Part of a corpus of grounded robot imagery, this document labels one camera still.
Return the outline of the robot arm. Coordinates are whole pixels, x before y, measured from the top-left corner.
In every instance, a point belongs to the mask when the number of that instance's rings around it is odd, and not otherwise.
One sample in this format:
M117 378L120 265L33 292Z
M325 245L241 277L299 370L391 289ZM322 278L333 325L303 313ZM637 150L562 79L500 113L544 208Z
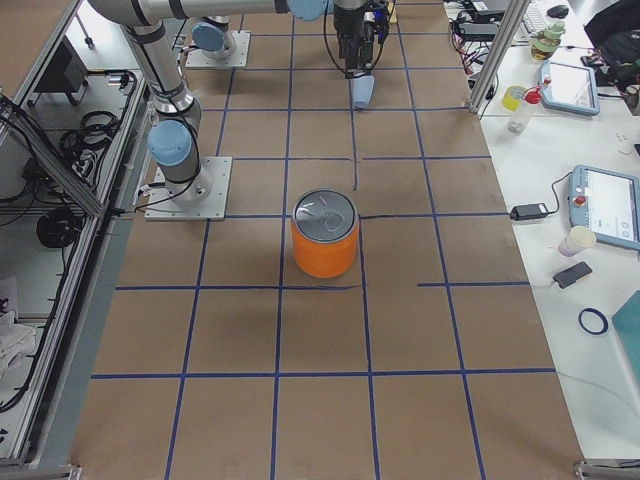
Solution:
M145 80L158 124L147 137L148 149L164 180L163 189L145 206L155 221L221 220L226 213L232 160L200 154L201 105L179 71L164 20L230 15L286 14L313 20L331 14L347 78L368 75L373 49L388 31L386 2L379 1L94 1L92 7L120 25Z
M283 1L286 12L304 21L333 16L338 54L325 49L345 78L369 75L377 66L389 34L393 7L388 1ZM236 49L234 33L226 17L202 17L191 30L192 47L211 58L223 59Z

